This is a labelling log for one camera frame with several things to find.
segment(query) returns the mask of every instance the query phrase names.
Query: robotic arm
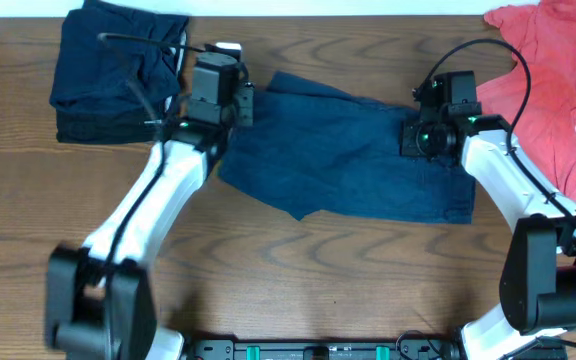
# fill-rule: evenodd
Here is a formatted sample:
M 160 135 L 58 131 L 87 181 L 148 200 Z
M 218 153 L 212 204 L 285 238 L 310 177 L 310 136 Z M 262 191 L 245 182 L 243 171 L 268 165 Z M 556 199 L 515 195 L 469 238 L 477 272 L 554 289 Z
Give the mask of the robotic arm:
M 403 125 L 403 156 L 447 157 L 461 164 L 490 194 L 513 230 L 513 240 L 500 281 L 500 304 L 457 331 L 455 341 L 398 340 L 390 343 L 235 343 L 200 342 L 184 347 L 181 334 L 157 328 L 147 271 L 185 202 L 199 189 L 225 151 L 230 128 L 252 122 L 252 87 L 234 69 L 241 49 L 213 47 L 201 54 L 193 71 L 188 118 L 165 143 L 165 167 L 128 222 L 122 241 L 104 267 L 122 219 L 151 182 L 161 160 L 154 146 L 148 164 L 128 195 L 108 220 L 77 251 L 59 247 L 47 274 L 46 343 L 69 358 L 104 358 L 108 344 L 118 359 L 261 360 L 307 357 L 328 360 L 339 355 L 393 359 L 506 359 L 542 336 L 576 329 L 576 261 L 558 268 L 557 253 L 576 257 L 576 230 L 508 156 L 508 125 L 500 116 L 482 116 L 474 74 L 437 75 L 418 94 L 419 119 Z M 525 155 L 515 136 L 515 154 L 565 209 L 576 204 L 565 198 Z M 100 286 L 108 272 L 113 280 L 101 299 L 86 289 Z M 109 316 L 110 305 L 116 311 Z M 116 329 L 106 331 L 109 323 Z M 417 352 L 408 352 L 415 345 Z M 549 352 L 549 359 L 564 359 Z

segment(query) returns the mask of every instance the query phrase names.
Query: wooden table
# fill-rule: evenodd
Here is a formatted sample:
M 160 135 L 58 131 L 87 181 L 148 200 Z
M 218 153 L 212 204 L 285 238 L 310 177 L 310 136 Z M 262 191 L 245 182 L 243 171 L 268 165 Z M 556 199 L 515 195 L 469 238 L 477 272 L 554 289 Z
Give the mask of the wooden table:
M 0 19 L 0 359 L 63 358 L 43 344 L 48 256 L 60 242 L 79 246 L 106 219 L 149 149 L 56 142 L 48 96 L 62 21 Z M 284 70 L 408 105 L 410 89 L 446 51 L 499 37 L 480 17 L 197 18 L 190 34 L 194 44 L 243 43 L 260 85 Z M 510 68 L 509 55 L 492 46 L 444 67 L 473 69 L 479 82 Z M 160 253 L 161 322 L 242 339 L 447 333 L 499 301 L 511 234 L 478 190 L 473 226 L 326 212 L 297 222 L 213 176 Z

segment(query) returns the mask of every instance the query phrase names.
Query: wooden surface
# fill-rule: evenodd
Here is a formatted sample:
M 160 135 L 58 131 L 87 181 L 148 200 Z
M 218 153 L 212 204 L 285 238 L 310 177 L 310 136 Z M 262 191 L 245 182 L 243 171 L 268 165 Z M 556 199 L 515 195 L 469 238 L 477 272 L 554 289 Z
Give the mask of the wooden surface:
M 48 256 L 60 242 L 79 246 L 106 219 L 149 148 L 56 142 L 48 96 L 61 22 L 0 19 L 0 359 L 63 358 L 42 342 Z M 410 105 L 410 89 L 447 50 L 499 37 L 479 17 L 199 18 L 190 34 L 194 44 L 242 42 L 261 85 L 284 70 Z M 444 69 L 473 69 L 483 82 L 510 67 L 504 50 L 482 46 Z M 446 333 L 498 302 L 509 241 L 481 189 L 472 226 L 325 212 L 297 222 L 213 177 L 169 234 L 154 291 L 162 323 L 180 330 L 240 338 Z

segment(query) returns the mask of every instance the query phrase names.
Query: white wall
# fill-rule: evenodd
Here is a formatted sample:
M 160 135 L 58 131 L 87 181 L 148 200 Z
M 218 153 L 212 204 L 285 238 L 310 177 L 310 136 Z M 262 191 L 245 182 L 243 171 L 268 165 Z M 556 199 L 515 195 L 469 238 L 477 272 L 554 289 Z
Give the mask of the white wall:
M 479 15 L 538 0 L 108 0 L 194 16 Z M 0 17 L 63 17 L 83 0 L 0 0 Z

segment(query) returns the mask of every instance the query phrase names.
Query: red fabric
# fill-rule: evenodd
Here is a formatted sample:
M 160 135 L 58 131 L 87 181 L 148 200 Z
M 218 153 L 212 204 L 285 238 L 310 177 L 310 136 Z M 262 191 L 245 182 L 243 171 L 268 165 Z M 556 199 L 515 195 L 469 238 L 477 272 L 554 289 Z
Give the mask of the red fabric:
M 526 58 L 532 75 L 528 106 L 515 133 L 550 181 L 576 201 L 576 0 L 506 6 L 484 19 Z M 525 91 L 521 65 L 477 88 L 484 113 L 515 117 Z

